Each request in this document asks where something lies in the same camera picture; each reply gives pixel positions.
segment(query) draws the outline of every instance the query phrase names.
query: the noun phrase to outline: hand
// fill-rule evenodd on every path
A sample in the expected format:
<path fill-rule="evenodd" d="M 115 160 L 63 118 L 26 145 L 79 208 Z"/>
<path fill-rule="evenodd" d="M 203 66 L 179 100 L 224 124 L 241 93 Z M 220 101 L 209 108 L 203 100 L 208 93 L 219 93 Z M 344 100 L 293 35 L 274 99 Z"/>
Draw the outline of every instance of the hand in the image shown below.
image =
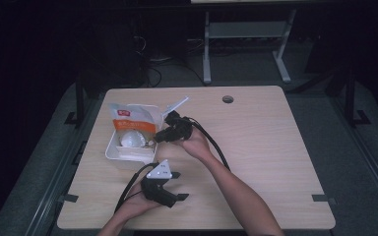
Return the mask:
<path fill-rule="evenodd" d="M 141 190 L 141 182 L 131 187 L 127 195 L 127 199 L 119 210 L 106 222 L 98 236 L 116 236 L 121 231 L 122 227 L 131 218 L 141 215 L 149 209 L 159 207 L 160 204 L 147 200 Z"/>
<path fill-rule="evenodd" d="M 178 140 L 172 143 L 183 147 L 186 152 L 199 160 L 213 156 L 207 138 L 195 127 L 193 127 L 192 135 L 188 140 Z"/>
<path fill-rule="evenodd" d="M 131 219 L 159 206 L 161 206 L 161 204 L 146 199 L 141 189 L 141 182 L 138 182 L 131 187 L 130 192 L 126 197 L 126 201 L 122 204 L 118 211 L 125 213 L 127 218 Z"/>

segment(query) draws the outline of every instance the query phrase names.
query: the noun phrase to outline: cable hole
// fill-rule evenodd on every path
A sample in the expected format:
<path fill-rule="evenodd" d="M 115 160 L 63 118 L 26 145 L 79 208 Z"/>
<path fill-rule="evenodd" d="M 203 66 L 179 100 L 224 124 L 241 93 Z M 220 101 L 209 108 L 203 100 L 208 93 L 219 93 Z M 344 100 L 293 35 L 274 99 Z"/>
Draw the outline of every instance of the cable hole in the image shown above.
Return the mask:
<path fill-rule="evenodd" d="M 230 95 L 225 95 L 225 96 L 222 97 L 222 101 L 224 103 L 230 104 L 230 103 L 232 103 L 234 101 L 234 97 L 232 97 Z"/>

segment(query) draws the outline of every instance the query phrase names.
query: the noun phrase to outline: wooden table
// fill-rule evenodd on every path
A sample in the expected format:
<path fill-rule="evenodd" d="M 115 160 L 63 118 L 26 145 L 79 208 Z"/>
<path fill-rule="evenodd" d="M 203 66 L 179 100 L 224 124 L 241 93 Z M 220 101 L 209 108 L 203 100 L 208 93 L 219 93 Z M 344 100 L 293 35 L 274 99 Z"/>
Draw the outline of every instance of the wooden table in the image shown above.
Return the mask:
<path fill-rule="evenodd" d="M 113 125 L 107 103 L 140 103 L 160 108 L 188 95 L 178 112 L 198 120 L 219 144 L 231 171 L 267 202 L 283 229 L 331 229 L 335 220 L 292 113 L 279 87 L 112 89 L 104 99 L 69 190 L 78 196 L 65 202 L 58 218 L 64 229 L 101 228 L 135 171 L 120 170 L 105 155 Z M 222 102 L 230 95 L 234 101 Z M 209 171 L 181 147 L 162 143 L 157 160 L 168 159 L 181 173 L 164 187 L 188 193 L 173 208 L 153 209 L 126 225 L 149 229 L 242 229 Z"/>

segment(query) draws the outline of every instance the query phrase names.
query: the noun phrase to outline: white object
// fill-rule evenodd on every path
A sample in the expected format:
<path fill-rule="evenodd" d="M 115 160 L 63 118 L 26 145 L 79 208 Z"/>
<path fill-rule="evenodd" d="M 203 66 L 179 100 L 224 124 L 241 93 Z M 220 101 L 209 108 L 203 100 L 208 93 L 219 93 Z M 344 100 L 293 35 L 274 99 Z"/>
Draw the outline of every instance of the white object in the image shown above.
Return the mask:
<path fill-rule="evenodd" d="M 178 102 L 173 103 L 171 105 L 168 105 L 167 109 L 165 109 L 165 111 L 163 111 L 163 113 L 161 113 L 161 116 L 162 116 L 163 120 L 168 115 L 168 113 L 170 113 L 170 112 L 174 111 L 175 109 L 177 109 L 177 107 L 181 106 L 188 99 L 189 99 L 189 96 L 185 96 L 183 99 L 179 100 Z"/>
<path fill-rule="evenodd" d="M 167 159 L 147 174 L 148 179 L 171 179 L 172 176 Z"/>
<path fill-rule="evenodd" d="M 181 106 L 188 99 L 189 97 L 185 96 L 183 99 L 171 105 L 167 105 L 167 108 L 163 112 L 161 112 L 157 106 L 153 105 L 129 105 L 139 106 L 145 111 L 148 111 L 151 117 L 153 117 L 154 124 L 156 125 L 156 132 L 158 132 L 161 130 L 164 117 L 171 111 L 177 109 L 177 107 Z M 121 138 L 120 142 L 117 132 L 114 131 L 105 151 L 106 158 L 113 160 L 112 163 L 116 167 L 119 169 L 138 170 L 144 165 L 155 161 L 158 147 L 157 144 L 154 142 L 149 142 L 149 146 L 145 147 L 146 140 L 144 140 L 143 144 L 143 140 L 139 140 L 140 135 L 135 133 L 131 133 L 129 136 L 124 137 Z"/>
<path fill-rule="evenodd" d="M 150 113 L 156 125 L 156 130 L 159 131 L 163 124 L 160 109 L 153 105 L 139 106 Z M 112 160 L 113 165 L 119 169 L 138 170 L 144 165 L 155 161 L 156 151 L 157 144 L 153 144 L 150 147 L 124 147 L 120 144 L 118 133 L 113 131 L 112 137 L 105 151 L 105 156 L 109 160 Z"/>
<path fill-rule="evenodd" d="M 142 148 L 146 145 L 146 139 L 140 132 L 132 130 L 121 137 L 121 145 L 126 148 Z"/>

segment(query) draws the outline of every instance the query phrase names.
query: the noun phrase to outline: black power cord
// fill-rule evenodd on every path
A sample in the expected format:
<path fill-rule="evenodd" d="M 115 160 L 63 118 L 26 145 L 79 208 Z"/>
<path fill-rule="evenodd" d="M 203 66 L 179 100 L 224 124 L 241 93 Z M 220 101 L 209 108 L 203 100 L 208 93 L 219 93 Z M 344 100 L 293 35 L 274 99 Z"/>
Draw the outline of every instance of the black power cord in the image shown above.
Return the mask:
<path fill-rule="evenodd" d="M 220 159 L 222 164 L 230 171 L 228 163 L 226 162 L 223 153 L 218 146 L 217 142 L 208 134 L 208 132 L 193 118 L 190 117 L 183 117 L 181 118 L 180 115 L 176 111 L 170 112 L 167 117 L 164 119 L 165 123 L 169 125 L 166 129 L 159 131 L 155 135 L 155 140 L 157 143 L 166 141 L 166 142 L 173 142 L 179 139 L 187 140 L 192 135 L 192 126 L 197 128 L 202 132 L 202 134 L 207 137 L 207 139 L 211 142 L 214 148 L 217 150 L 218 154 L 220 155 Z"/>
<path fill-rule="evenodd" d="M 115 207 L 115 212 L 125 203 L 125 201 L 127 201 L 128 199 L 130 199 L 131 197 L 134 196 L 134 195 L 132 195 L 132 196 L 130 196 L 128 198 L 125 198 L 125 197 L 127 197 L 128 192 L 130 191 L 131 187 L 133 187 L 134 182 L 136 182 L 136 180 L 137 180 L 138 176 L 141 174 L 141 172 L 143 172 L 143 170 L 145 170 L 148 167 L 156 167 L 156 166 L 158 166 L 158 163 L 147 164 L 147 165 L 141 167 L 141 169 L 139 171 L 137 171 L 137 173 L 134 174 L 133 178 L 131 178 L 131 180 L 128 183 L 127 187 L 125 187 L 124 192 L 122 192 L 122 195 L 119 198 L 118 204 Z"/>

